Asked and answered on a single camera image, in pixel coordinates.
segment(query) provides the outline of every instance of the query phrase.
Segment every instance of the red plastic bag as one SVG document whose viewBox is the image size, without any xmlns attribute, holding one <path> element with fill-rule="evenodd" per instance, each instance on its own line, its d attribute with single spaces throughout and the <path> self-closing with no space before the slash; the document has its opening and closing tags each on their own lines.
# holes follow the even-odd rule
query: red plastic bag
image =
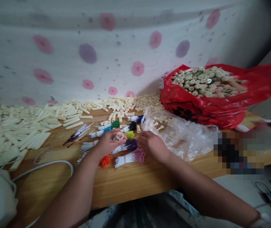
<svg viewBox="0 0 271 228">
<path fill-rule="evenodd" d="M 233 129 L 243 121 L 248 106 L 271 97 L 271 64 L 250 69 L 216 64 L 206 66 L 206 69 L 213 66 L 238 75 L 238 79 L 248 80 L 248 91 L 228 98 L 195 97 L 171 82 L 175 72 L 189 69 L 181 65 L 164 78 L 160 101 L 166 110 L 184 119 L 204 125 L 214 124 L 220 129 Z"/>
</svg>

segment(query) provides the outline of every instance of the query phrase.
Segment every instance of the forearm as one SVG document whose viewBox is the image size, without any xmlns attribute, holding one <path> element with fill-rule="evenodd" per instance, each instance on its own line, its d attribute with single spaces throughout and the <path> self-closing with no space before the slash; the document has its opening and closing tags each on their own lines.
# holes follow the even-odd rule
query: forearm
<svg viewBox="0 0 271 228">
<path fill-rule="evenodd" d="M 175 154 L 164 164 L 178 178 L 183 190 L 202 215 L 248 227 L 259 218 L 258 211 L 200 173 Z"/>
<path fill-rule="evenodd" d="M 99 160 L 88 153 L 34 227 L 78 227 L 88 219 Z"/>
</svg>

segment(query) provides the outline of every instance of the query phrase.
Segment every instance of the black print on bag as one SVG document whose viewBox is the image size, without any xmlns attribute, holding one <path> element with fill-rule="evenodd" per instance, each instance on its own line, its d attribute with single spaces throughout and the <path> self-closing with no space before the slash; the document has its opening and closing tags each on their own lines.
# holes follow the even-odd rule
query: black print on bag
<svg viewBox="0 0 271 228">
<path fill-rule="evenodd" d="M 166 105 L 170 112 L 185 120 L 201 123 L 209 121 L 210 119 L 214 119 L 214 117 L 210 115 L 203 115 L 201 110 L 196 108 L 192 101 L 172 102 L 166 103 Z"/>
</svg>

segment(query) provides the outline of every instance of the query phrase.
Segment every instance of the plastic bag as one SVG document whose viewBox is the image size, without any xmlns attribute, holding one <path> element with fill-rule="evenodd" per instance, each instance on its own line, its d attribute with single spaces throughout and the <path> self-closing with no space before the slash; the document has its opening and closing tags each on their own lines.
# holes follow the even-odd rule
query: plastic bag
<svg viewBox="0 0 271 228">
<path fill-rule="evenodd" d="M 248 91 L 228 98 L 195 97 L 179 85 L 171 83 L 174 72 L 189 69 L 181 65 L 164 79 L 160 101 L 165 109 L 196 123 L 233 129 L 243 121 L 248 106 L 271 97 L 271 64 L 250 69 L 217 64 L 206 66 L 206 69 L 212 66 L 221 67 L 231 72 L 231 75 L 238 75 L 238 79 L 246 79 Z"/>
<path fill-rule="evenodd" d="M 153 118 L 157 116 L 172 118 L 161 133 L 154 127 Z M 192 161 L 196 156 L 213 150 L 219 132 L 217 126 L 187 121 L 166 110 L 151 112 L 149 107 L 145 109 L 141 126 L 144 131 L 149 130 L 160 136 L 167 148 L 184 161 Z"/>
</svg>

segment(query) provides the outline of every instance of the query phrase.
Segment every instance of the polka dot fabric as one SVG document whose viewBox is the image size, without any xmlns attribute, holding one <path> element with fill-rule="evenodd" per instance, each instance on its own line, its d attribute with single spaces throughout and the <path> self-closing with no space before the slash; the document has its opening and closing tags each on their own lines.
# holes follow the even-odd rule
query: polka dot fabric
<svg viewBox="0 0 271 228">
<path fill-rule="evenodd" d="M 97 6 L 49 0 L 36 6 L 43 11 L 28 15 L 23 12 L 33 10 L 31 3 L 7 1 L 8 13 L 23 8 L 14 12 L 17 20 L 0 6 L 0 105 L 160 92 L 160 79 L 170 69 L 223 63 L 231 55 L 231 28 L 241 29 L 237 22 L 247 9 L 237 0 L 214 8 L 199 2 L 189 7 L 183 0 L 170 8 L 144 0 L 127 8 L 118 0 L 103 1 Z"/>
</svg>

